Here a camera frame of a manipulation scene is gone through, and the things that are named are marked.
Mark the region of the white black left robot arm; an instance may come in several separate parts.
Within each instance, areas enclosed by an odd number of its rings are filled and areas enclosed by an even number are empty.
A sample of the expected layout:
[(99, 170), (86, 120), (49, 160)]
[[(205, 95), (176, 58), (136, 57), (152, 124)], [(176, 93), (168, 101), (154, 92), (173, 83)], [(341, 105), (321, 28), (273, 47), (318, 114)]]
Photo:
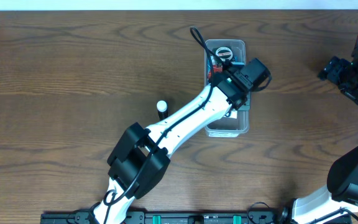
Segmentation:
[(247, 94), (264, 89), (272, 76), (258, 59), (243, 67), (225, 65), (203, 91), (169, 117), (143, 128), (129, 126), (107, 159), (109, 187), (92, 214), (96, 223), (122, 223), (131, 203), (150, 192), (164, 176), (173, 153), (208, 124), (238, 110)]

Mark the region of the dark green round-logo box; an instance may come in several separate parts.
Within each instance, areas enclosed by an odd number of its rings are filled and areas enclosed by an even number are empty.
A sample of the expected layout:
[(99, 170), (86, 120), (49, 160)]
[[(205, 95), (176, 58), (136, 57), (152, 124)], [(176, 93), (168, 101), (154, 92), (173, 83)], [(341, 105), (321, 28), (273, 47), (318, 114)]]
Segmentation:
[(218, 47), (213, 49), (213, 53), (219, 57), (219, 60), (215, 56), (212, 56), (212, 63), (214, 65), (236, 62), (237, 58), (234, 55), (233, 50), (230, 47)]

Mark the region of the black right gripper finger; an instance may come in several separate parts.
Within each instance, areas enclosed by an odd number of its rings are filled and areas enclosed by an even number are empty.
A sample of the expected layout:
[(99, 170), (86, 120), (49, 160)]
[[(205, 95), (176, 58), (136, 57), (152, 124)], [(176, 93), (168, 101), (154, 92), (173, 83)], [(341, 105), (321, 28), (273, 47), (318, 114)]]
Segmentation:
[(341, 70), (341, 60), (334, 56), (328, 64), (318, 73), (320, 80), (337, 80)]
[(343, 58), (332, 58), (326, 66), (327, 79), (331, 82), (339, 82), (342, 73), (350, 62)]

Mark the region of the blue Kool Fever box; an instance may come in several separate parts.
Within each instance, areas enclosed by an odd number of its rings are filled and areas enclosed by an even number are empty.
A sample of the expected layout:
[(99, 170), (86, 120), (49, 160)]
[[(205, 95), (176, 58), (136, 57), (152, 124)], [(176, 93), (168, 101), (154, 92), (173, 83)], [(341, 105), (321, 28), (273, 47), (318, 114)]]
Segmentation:
[[(211, 81), (207, 81), (207, 65), (209, 65), (211, 68), (213, 66), (212, 59), (206, 61), (206, 72), (205, 72), (205, 85), (209, 84)], [(223, 71), (229, 70), (230, 72), (235, 72), (238, 69), (241, 69), (245, 66), (244, 62), (236, 61), (236, 62), (228, 62), (228, 63), (222, 63)]]

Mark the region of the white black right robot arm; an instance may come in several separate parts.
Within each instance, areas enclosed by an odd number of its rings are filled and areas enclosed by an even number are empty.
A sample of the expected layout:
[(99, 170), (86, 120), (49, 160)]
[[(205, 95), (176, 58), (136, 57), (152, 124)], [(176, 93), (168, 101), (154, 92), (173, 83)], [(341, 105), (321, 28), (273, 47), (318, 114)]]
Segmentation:
[[(358, 106), (358, 35), (351, 59), (332, 57), (319, 78), (336, 85)], [(358, 221), (358, 145), (332, 164), (324, 186), (292, 200), (280, 223), (351, 223)]]

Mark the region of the red medicine box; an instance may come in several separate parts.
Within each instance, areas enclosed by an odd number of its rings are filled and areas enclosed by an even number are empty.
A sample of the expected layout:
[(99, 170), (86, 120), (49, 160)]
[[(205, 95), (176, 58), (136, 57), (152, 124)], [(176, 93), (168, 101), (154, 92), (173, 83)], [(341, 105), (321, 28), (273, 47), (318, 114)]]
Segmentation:
[[(223, 66), (216, 62), (213, 62), (212, 68), (214, 73), (221, 73), (223, 71)], [(210, 81), (211, 77), (212, 77), (212, 69), (209, 65), (207, 65), (207, 76), (206, 76), (207, 81)]]

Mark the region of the white green medicine box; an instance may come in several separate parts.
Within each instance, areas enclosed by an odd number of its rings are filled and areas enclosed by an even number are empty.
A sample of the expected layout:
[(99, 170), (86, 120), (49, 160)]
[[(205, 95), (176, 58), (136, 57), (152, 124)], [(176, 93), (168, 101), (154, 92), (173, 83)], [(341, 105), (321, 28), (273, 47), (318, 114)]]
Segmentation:
[(226, 118), (231, 118), (231, 119), (237, 119), (237, 111), (236, 110), (231, 110), (225, 115), (225, 117)]

